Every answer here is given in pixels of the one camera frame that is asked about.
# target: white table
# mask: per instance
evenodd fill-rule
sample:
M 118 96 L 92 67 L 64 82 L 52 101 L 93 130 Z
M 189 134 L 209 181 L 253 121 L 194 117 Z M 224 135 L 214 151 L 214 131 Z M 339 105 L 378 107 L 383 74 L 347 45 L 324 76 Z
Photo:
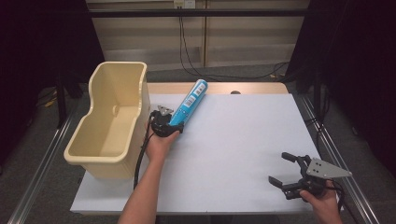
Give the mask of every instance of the white table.
M 151 94 L 152 108 L 161 104 L 176 109 L 192 86 L 179 85 L 185 86 L 183 94 Z M 293 97 L 285 92 L 286 88 L 282 90 L 282 84 L 276 85 L 274 94 L 257 94 L 262 91 L 260 83 L 252 83 L 255 91 L 249 91 L 248 85 L 238 88 L 209 83 L 209 90 L 211 86 L 224 89 L 208 90 L 185 132 L 173 144 L 163 167 L 159 214 L 279 214 L 311 210 L 300 199 L 286 200 L 280 189 L 268 183 L 268 175 L 285 184 L 301 178 L 299 165 L 283 160 L 282 152 L 318 158 Z M 244 94 L 210 94 L 230 90 Z M 152 85 L 149 91 L 158 93 L 158 88 Z M 145 157 L 141 175 L 147 164 Z M 95 179 L 86 173 L 71 211 L 119 214 L 132 190 L 132 179 Z

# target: beige container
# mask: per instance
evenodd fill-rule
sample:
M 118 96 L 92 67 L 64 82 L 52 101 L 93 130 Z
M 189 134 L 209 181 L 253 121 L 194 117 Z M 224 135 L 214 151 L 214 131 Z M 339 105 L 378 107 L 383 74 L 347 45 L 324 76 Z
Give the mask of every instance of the beige container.
M 101 63 L 93 72 L 91 107 L 64 151 L 68 163 L 100 178 L 131 178 L 149 119 L 145 63 Z

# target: electrical outlet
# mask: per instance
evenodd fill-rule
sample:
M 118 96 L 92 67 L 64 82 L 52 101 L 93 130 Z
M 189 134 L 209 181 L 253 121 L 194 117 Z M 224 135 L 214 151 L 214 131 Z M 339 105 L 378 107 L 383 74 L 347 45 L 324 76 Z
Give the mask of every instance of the electrical outlet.
M 195 0 L 185 0 L 183 8 L 195 8 Z
M 174 0 L 175 8 L 184 8 L 184 0 Z

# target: forearm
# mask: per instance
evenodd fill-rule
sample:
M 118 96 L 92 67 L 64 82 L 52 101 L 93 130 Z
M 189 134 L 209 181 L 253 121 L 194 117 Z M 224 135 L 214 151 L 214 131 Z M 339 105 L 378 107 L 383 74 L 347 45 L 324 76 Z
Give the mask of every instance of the forearm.
M 154 223 L 163 161 L 151 161 L 125 204 L 119 223 Z

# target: silver triangular bracket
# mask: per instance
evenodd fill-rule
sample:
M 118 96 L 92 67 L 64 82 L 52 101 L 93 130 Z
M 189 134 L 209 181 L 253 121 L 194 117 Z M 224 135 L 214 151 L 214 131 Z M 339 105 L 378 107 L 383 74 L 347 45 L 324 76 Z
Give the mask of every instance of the silver triangular bracket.
M 317 158 L 309 163 L 306 173 L 323 179 L 352 176 L 351 172 Z
M 173 109 L 169 109 L 162 105 L 158 105 L 158 109 L 160 110 L 162 116 L 168 115 L 173 112 Z

